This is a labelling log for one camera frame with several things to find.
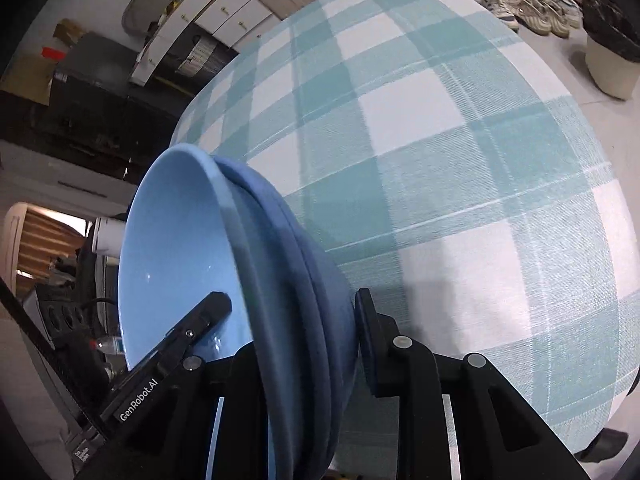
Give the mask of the small labelled bottle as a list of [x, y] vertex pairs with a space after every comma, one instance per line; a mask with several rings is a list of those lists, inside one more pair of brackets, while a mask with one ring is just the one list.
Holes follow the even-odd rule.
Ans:
[[123, 356], [125, 354], [122, 338], [119, 336], [103, 336], [91, 341], [96, 351], [106, 356]]

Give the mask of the teal checked tablecloth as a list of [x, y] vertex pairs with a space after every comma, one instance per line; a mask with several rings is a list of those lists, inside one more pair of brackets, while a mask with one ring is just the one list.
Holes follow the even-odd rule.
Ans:
[[483, 353], [572, 451], [639, 368], [639, 251], [590, 123], [473, 0], [317, 0], [246, 47], [172, 136], [251, 166], [356, 288]]

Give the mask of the woven laundry basket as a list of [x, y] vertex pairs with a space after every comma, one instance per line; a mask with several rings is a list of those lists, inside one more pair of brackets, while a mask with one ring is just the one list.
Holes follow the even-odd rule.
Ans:
[[201, 37], [181, 62], [176, 72], [182, 76], [194, 77], [202, 70], [216, 74], [228, 63], [226, 51], [215, 39]]

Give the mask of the white green sneaker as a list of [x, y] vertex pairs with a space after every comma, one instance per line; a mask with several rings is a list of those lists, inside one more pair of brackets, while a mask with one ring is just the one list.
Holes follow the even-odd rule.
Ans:
[[518, 32], [520, 24], [506, 4], [506, 0], [480, 0], [480, 3], [498, 20], [514, 32]]

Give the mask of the white grey sneaker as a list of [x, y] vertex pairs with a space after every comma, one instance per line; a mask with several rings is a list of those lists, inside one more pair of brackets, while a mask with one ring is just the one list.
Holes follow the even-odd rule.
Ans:
[[514, 6], [516, 19], [539, 36], [570, 36], [570, 23], [563, 9], [552, 0], [518, 0]]

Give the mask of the white drawer cabinet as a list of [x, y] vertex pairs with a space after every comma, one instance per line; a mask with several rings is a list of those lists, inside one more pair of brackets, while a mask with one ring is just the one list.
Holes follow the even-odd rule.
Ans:
[[179, 0], [160, 19], [157, 30], [138, 54], [129, 80], [144, 87], [169, 49], [191, 25], [240, 52], [280, 21], [260, 0]]

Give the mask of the white trash bin black bag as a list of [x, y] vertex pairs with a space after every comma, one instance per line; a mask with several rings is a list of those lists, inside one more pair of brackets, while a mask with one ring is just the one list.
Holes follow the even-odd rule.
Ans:
[[587, 34], [585, 61], [597, 87], [628, 101], [639, 82], [639, 31], [617, 6], [587, 0], [582, 6]]

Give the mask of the light blue bowl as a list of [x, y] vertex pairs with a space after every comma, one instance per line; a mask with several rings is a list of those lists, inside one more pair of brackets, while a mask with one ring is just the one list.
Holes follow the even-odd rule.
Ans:
[[132, 370], [210, 292], [232, 311], [193, 348], [186, 369], [139, 419], [153, 479], [271, 479], [264, 386], [228, 229], [228, 186], [216, 162], [180, 144], [143, 178], [119, 259], [118, 314]]

